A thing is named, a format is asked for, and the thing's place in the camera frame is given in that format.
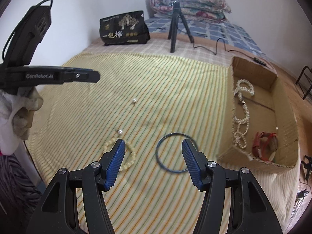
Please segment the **white gloved hand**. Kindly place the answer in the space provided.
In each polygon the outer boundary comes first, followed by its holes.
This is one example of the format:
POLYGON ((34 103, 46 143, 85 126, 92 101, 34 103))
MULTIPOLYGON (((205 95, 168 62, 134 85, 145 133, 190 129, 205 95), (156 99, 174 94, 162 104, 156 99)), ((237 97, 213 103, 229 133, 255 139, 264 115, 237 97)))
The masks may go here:
POLYGON ((1 155, 12 155, 28 139, 34 113, 42 105, 34 87, 21 87, 16 95, 1 90, 1 155))

